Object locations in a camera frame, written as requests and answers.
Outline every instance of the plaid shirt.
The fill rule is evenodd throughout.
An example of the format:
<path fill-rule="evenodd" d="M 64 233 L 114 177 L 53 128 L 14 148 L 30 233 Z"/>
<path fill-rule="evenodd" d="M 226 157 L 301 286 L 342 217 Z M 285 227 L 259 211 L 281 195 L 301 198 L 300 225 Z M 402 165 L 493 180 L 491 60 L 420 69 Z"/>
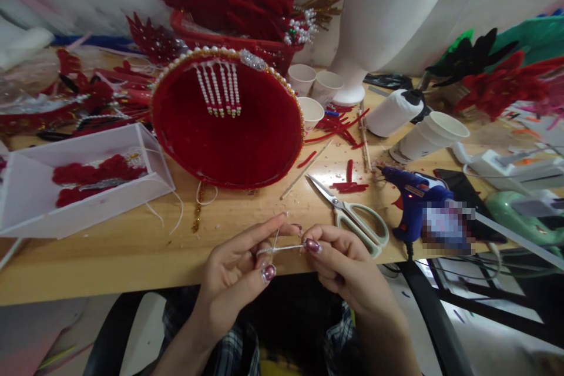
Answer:
<path fill-rule="evenodd" d="M 160 355 L 164 353 L 166 347 L 192 313 L 198 292 L 198 286 L 179 288 L 177 301 L 167 301 L 163 313 L 165 339 Z M 360 375 L 365 372 L 359 360 L 360 353 L 351 310 L 344 301 L 341 312 L 342 318 L 339 323 L 331 326 L 324 334 L 323 356 L 326 371 L 322 370 L 320 374 L 328 376 Z M 216 345 L 208 360 L 204 375 L 259 376 L 261 374 L 261 355 L 258 341 L 253 326 L 249 322 L 238 319 L 233 328 Z"/>

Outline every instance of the black phone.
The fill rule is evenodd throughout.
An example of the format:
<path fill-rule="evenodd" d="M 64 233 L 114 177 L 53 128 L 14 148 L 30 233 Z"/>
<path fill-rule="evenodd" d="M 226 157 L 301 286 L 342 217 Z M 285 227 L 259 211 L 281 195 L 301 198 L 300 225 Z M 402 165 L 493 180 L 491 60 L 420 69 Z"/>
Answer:
<path fill-rule="evenodd" d="M 433 173 L 437 178 L 442 179 L 446 183 L 446 188 L 452 191 L 455 201 L 468 203 L 478 213 L 489 219 L 494 219 L 464 173 L 446 169 L 435 169 Z M 507 242 L 503 235 L 477 220 L 468 220 L 467 225 L 472 236 L 477 241 L 494 242 L 497 244 L 505 244 Z"/>

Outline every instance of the scissors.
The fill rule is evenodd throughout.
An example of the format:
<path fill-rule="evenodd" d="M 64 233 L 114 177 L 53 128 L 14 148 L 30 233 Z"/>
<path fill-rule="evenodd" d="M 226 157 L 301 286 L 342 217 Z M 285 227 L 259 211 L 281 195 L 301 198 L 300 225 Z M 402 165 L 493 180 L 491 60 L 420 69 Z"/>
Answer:
<path fill-rule="evenodd" d="M 380 255 L 382 248 L 386 246 L 390 239 L 390 232 L 384 219 L 380 217 L 373 209 L 358 203 L 346 203 L 336 198 L 329 189 L 315 179 L 312 175 L 308 174 L 307 177 L 311 179 L 313 185 L 317 190 L 333 205 L 335 212 L 335 226 L 342 227 L 341 222 L 344 222 L 348 228 L 358 236 L 364 246 L 368 249 L 370 256 L 374 259 Z M 361 209 L 372 215 L 384 228 L 384 236 L 379 236 L 370 226 L 354 211 L 354 209 Z"/>

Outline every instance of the paper cup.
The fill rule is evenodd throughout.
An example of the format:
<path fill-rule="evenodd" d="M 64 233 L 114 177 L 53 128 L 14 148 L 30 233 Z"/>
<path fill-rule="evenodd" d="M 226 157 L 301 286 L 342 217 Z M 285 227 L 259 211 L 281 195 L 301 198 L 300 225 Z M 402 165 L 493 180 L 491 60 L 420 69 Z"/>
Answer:
<path fill-rule="evenodd" d="M 311 91 L 311 98 L 316 100 L 325 109 L 337 92 L 343 88 L 343 79 L 336 73 L 322 70 L 315 77 L 315 84 Z"/>
<path fill-rule="evenodd" d="M 286 79 L 298 97 L 307 97 L 316 75 L 317 72 L 311 66 L 291 65 Z"/>
<path fill-rule="evenodd" d="M 454 142 L 469 135 L 468 128 L 454 117 L 441 112 L 431 112 L 390 148 L 389 153 L 394 160 L 406 165 L 420 157 L 450 147 Z"/>
<path fill-rule="evenodd" d="M 325 110 L 314 99 L 309 97 L 298 97 L 301 112 L 304 115 L 304 128 L 309 132 L 315 128 L 317 122 L 325 116 Z"/>

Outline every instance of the white mannequin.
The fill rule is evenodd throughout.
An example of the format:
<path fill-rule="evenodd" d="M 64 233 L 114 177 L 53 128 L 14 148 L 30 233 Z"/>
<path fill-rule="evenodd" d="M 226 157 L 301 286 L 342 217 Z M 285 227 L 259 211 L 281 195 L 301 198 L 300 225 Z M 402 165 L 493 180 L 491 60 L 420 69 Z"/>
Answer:
<path fill-rule="evenodd" d="M 329 71 L 344 87 L 333 102 L 355 105 L 364 98 L 362 80 L 390 61 L 413 36 L 438 0 L 345 0 L 337 54 Z"/>

